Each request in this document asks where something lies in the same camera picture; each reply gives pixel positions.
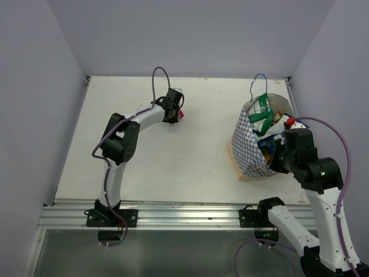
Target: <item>white wall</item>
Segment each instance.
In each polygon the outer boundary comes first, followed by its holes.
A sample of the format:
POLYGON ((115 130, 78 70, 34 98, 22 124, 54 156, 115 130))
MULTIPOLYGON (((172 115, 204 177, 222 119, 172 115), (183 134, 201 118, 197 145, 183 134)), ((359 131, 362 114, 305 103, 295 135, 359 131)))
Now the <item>white wall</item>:
POLYGON ((334 0, 48 0, 91 75, 291 76, 334 0))
POLYGON ((46 0, 0 2, 0 276, 21 276, 85 77, 46 0))
MULTIPOLYGON (((352 241, 369 262, 369 1, 336 0, 297 71, 292 90, 299 115, 332 123, 348 141, 352 179, 344 203, 352 241)), ((345 152, 328 129, 312 124, 320 156, 346 172, 345 152)))

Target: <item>red cap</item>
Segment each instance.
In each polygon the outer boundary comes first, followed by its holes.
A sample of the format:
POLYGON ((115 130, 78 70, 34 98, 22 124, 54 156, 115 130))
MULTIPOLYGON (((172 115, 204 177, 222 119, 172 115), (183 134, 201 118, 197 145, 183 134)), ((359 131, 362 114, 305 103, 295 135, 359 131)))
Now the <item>red cap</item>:
POLYGON ((292 126, 293 124, 295 124, 295 118, 294 117, 290 117, 290 118, 288 118, 287 119, 287 121, 286 121, 286 124, 288 125, 288 126, 292 126))

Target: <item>blue and white checkered bag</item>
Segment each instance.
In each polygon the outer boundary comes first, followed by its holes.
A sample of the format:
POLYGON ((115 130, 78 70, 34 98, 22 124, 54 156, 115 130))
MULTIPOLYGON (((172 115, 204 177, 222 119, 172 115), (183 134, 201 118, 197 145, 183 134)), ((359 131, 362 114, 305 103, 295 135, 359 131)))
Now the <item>blue and white checkered bag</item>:
MULTIPOLYGON (((275 113, 293 114, 291 106, 286 98, 280 95, 268 94, 269 103, 275 113)), ((256 137, 250 121, 248 120, 248 110, 258 100, 255 98, 251 103, 247 102, 238 119, 231 141, 227 145, 228 157, 234 168, 236 177, 239 180, 249 181, 256 177, 269 177, 276 173, 269 169, 266 160, 260 151, 256 137)))

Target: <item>purple cable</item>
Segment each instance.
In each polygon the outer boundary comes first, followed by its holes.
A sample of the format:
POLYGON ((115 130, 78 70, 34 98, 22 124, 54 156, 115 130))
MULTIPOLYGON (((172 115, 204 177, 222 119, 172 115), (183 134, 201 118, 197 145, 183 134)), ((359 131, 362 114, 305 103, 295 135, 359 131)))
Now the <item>purple cable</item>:
MULTIPOLYGON (((290 246, 287 246, 287 245, 284 245, 284 244, 281 244, 280 242, 277 242, 277 241, 271 241, 269 239, 263 239, 263 238, 254 238, 254 239, 249 239, 248 241, 245 241, 244 243, 242 243, 240 246, 238 246, 237 248, 237 251, 235 253, 235 257, 234 257, 234 270, 235 270, 235 273, 236 273, 236 276, 239 277, 240 275, 238 274, 238 270, 237 270, 237 257, 238 257, 238 254, 241 250, 242 247, 244 247, 246 244, 249 244, 251 242, 271 242, 273 244, 276 244, 280 247, 283 247, 283 248, 286 248, 290 251, 293 251, 293 252, 296 252, 296 250, 290 246)), ((293 262, 291 261, 291 259, 285 254, 283 253, 281 250, 279 249, 275 249, 275 248, 270 248, 271 250, 283 255, 287 261, 290 263, 291 267, 292 267, 292 270, 293 270, 293 275, 296 276, 296 268, 293 264, 293 262)))
MULTIPOLYGON (((336 135, 338 135, 338 137, 340 138, 340 140, 342 141, 342 143, 344 145, 344 148, 345 148, 345 151, 346 151, 346 156, 347 156, 347 174, 346 174, 344 187, 342 188, 342 190, 340 192, 340 195, 338 196, 338 200, 337 200, 337 204, 336 204, 336 215, 339 215, 341 213, 342 200, 345 196, 345 193, 346 193, 346 190, 348 188, 348 184, 349 184, 350 178, 351 178, 351 154, 350 154, 350 150, 348 148, 348 144, 345 141, 345 139, 343 138, 343 136, 341 135, 341 133, 335 127, 333 127, 331 124, 329 124, 328 122, 323 121, 323 120, 318 119, 318 118, 315 118, 315 117, 299 117, 296 120, 301 120, 301 119, 308 119, 308 120, 317 121, 317 122, 327 126, 329 129, 331 129, 333 132, 335 132, 336 135)), ((347 251, 347 246, 346 246, 344 235, 343 235, 343 232, 342 232, 341 219, 338 216, 336 216, 336 219, 337 219, 338 236, 340 238, 340 242, 341 242, 341 246, 342 246, 345 258, 346 258, 347 262, 349 263, 350 268, 351 268, 354 276, 360 277, 359 273, 357 273, 357 270, 356 270, 355 266, 348 261, 349 254, 348 254, 348 251, 347 251)))
MULTIPOLYGON (((122 121, 119 121, 103 138, 102 140, 97 144, 97 146, 95 146, 95 148, 93 149, 92 151, 92 156, 96 159, 101 159, 101 160, 104 160, 106 163, 107 163, 107 170, 106 170, 106 173, 105 173, 105 177, 104 177, 104 191, 107 192, 107 182, 108 182, 108 177, 109 177, 109 173, 110 173, 110 168, 111 168, 111 164, 109 162, 109 160, 103 156, 98 156, 96 155, 96 151, 104 144, 104 142, 106 141, 106 139, 108 139, 109 137, 111 137, 111 135, 117 130, 117 128, 119 128, 119 126, 121 126, 121 124, 127 122, 127 121, 130 121, 132 119, 134 119, 135 117, 139 116, 140 114, 143 114, 147 111, 150 111, 152 108, 154 108, 154 105, 155 105, 155 85, 154 85, 154 78, 155 78, 155 72, 157 69, 161 69, 165 76, 167 77, 167 80, 168 80, 168 89, 170 88, 170 80, 169 80, 169 76, 167 74, 167 72, 165 71, 164 68, 162 68, 161 66, 157 66, 156 68, 154 68, 153 72, 152 72, 152 76, 151 76, 151 85, 152 85, 152 95, 153 95, 153 102, 152 102, 152 105, 150 108, 146 108, 142 111, 139 111, 137 112, 136 114, 128 117, 128 118, 125 118, 124 120, 122 121)), ((121 220, 124 225, 125 225, 125 233, 122 237, 122 239, 115 243, 115 244, 109 244, 107 246, 116 246, 116 245, 119 245, 122 241, 125 240, 125 238, 127 237, 127 233, 128 233, 128 228, 127 228, 127 222, 125 221, 124 218, 122 218, 120 215, 118 215, 112 208, 110 202, 109 202, 109 198, 108 198, 108 193, 105 194, 105 200, 106 200, 106 203, 108 205, 108 208, 109 210, 112 212, 113 215, 115 215, 119 220, 121 220)))

